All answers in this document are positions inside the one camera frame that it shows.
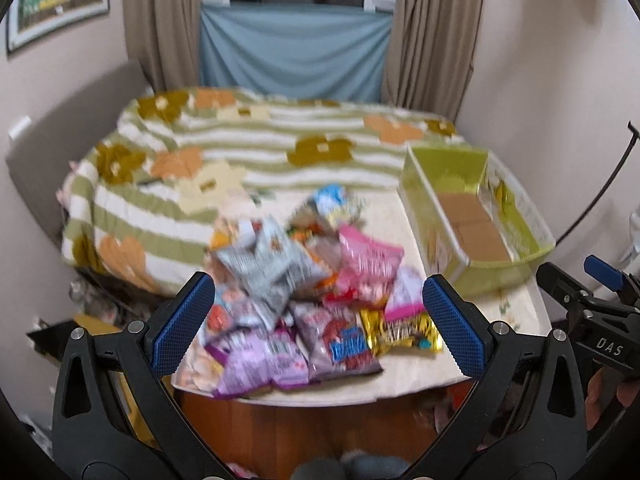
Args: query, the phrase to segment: blanket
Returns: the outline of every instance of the blanket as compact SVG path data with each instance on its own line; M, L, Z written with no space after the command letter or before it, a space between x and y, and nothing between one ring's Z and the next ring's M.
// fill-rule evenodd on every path
M395 188L407 142L462 139L442 117L383 105L211 88L140 98L79 162L63 259L172 296L207 270L229 202Z

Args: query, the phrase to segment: metal bolt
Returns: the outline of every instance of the metal bolt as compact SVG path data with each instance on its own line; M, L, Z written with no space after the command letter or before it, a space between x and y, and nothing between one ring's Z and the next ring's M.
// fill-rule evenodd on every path
M559 328L556 328L554 330L554 337L558 340L558 341L564 341L566 339L566 334L564 333L563 330L560 330Z
M78 339L82 339L83 335L84 335L84 328L79 326L78 328L75 328L71 333L71 339L75 339L77 341Z
M137 334L138 332L142 332L142 329L144 327L145 327L144 322L140 320L136 320L129 323L129 326L127 326L127 330L132 334Z
M494 323L494 332L500 335L505 335L509 333L509 325L504 322L498 321Z

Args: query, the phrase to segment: wooden floor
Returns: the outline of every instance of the wooden floor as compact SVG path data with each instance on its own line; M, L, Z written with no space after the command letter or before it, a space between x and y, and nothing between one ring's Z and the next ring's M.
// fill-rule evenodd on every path
M314 458L338 458L352 449L412 462L435 437L419 394L339 408L272 408L193 394L182 394L179 402L224 462L274 480L288 480L298 465Z

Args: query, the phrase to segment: green storage bin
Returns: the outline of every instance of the green storage bin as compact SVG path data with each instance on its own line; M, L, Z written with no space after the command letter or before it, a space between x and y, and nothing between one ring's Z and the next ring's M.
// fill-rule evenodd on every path
M409 147L399 193L427 274L442 274L463 297L519 285L556 241L516 177L489 150ZM511 261L471 260L460 246L438 193L474 193L490 213Z

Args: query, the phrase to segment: human hand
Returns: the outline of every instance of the human hand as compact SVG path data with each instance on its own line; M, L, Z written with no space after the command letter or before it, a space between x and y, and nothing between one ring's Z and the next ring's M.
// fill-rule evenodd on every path
M602 408L599 399L602 393L602 378L604 376L604 368L598 370L589 381L587 387L587 398L584 400L584 411L587 419L587 430L591 431L600 420ZM631 406L640 390L640 380L632 383L622 383L616 390L616 397L620 404L625 408Z

